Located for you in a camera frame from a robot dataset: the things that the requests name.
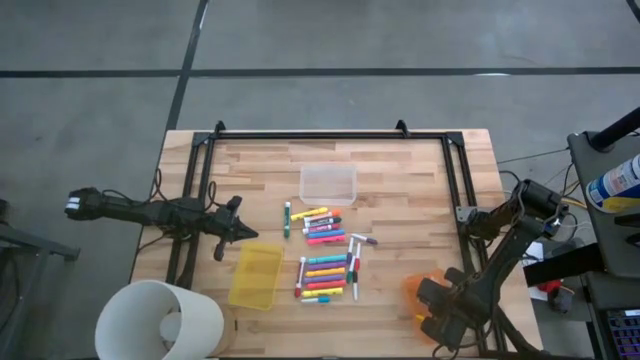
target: yellow marker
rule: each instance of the yellow marker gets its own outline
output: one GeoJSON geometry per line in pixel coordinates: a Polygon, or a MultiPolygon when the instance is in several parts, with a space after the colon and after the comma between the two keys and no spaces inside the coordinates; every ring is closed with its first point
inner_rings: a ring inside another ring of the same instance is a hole
{"type": "Polygon", "coordinates": [[[320,290],[305,290],[302,292],[302,297],[314,297],[321,295],[342,295],[342,288],[320,289],[320,290]]]}
{"type": "Polygon", "coordinates": [[[314,276],[324,276],[324,275],[338,275],[344,274],[344,268],[333,268],[326,270],[316,270],[316,271],[307,271],[304,275],[306,277],[314,277],[314,276]]]}
{"type": "Polygon", "coordinates": [[[305,212],[299,213],[299,214],[293,214],[293,215],[291,215],[291,221],[302,220],[302,219],[304,219],[305,216],[324,214],[327,211],[329,211],[329,209],[320,208],[320,209],[305,211],[305,212]]]}

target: yellow plastic tray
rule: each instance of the yellow plastic tray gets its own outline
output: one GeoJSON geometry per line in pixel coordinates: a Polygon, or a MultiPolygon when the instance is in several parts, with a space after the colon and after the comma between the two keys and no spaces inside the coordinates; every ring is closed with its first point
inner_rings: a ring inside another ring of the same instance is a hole
{"type": "Polygon", "coordinates": [[[271,309],[283,257],[284,248],[279,245],[243,244],[229,303],[263,311],[271,309]]]}

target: green marker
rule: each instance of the green marker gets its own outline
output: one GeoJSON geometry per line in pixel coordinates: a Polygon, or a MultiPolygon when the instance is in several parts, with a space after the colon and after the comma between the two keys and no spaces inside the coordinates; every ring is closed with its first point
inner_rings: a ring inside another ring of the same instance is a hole
{"type": "Polygon", "coordinates": [[[284,203],[284,238],[289,238],[291,232],[291,203],[284,203]]]}

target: blue marker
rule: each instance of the blue marker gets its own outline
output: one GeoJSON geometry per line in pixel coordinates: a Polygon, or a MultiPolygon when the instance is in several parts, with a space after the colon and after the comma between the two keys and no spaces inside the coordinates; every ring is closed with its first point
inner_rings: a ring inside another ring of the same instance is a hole
{"type": "Polygon", "coordinates": [[[300,300],[303,303],[328,303],[331,302],[331,299],[328,296],[320,296],[317,298],[309,298],[300,300]]]}
{"type": "Polygon", "coordinates": [[[325,262],[346,261],[346,260],[347,260],[347,255],[323,256],[319,258],[309,259],[309,264],[322,264],[325,262]]]}
{"type": "Polygon", "coordinates": [[[340,230],[325,231],[325,232],[321,232],[321,233],[311,233],[311,234],[307,235],[307,238],[316,239],[316,238],[319,238],[319,237],[338,236],[338,235],[344,235],[344,230],[340,229],[340,230]]]}

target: black floor stripe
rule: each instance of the black floor stripe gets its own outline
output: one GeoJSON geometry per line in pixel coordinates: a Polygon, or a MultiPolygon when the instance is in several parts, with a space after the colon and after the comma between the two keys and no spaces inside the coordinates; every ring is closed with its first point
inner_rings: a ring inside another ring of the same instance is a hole
{"type": "Polygon", "coordinates": [[[171,78],[180,76],[180,70],[26,70],[0,71],[0,78],[171,78]]]}
{"type": "Polygon", "coordinates": [[[629,5],[633,16],[635,16],[636,20],[640,23],[640,8],[638,7],[636,0],[627,0],[627,5],[629,5]]]}
{"type": "Polygon", "coordinates": [[[501,75],[617,75],[640,74],[640,66],[545,68],[342,68],[342,69],[202,69],[191,77],[286,78],[362,76],[501,76],[501,75]]]}
{"type": "Polygon", "coordinates": [[[178,79],[176,92],[173,95],[173,100],[171,101],[171,109],[169,110],[169,117],[167,119],[165,131],[175,130],[178,126],[178,118],[180,117],[180,110],[182,109],[182,101],[184,100],[184,94],[187,91],[187,83],[189,82],[189,71],[193,65],[193,59],[196,56],[198,39],[200,38],[200,32],[202,30],[202,24],[204,22],[204,16],[208,5],[209,0],[200,0],[200,3],[198,4],[196,18],[193,20],[193,27],[191,28],[189,45],[187,46],[187,52],[185,53],[184,61],[182,62],[180,78],[178,79]]]}
{"type": "MultiPolygon", "coordinates": [[[[195,45],[186,65],[193,63],[195,45]]],[[[197,69],[197,70],[62,70],[0,71],[0,78],[170,78],[180,77],[176,94],[184,95],[187,80],[195,78],[312,78],[376,76],[528,76],[637,75],[640,66],[545,68],[334,68],[334,69],[197,69]]]]}

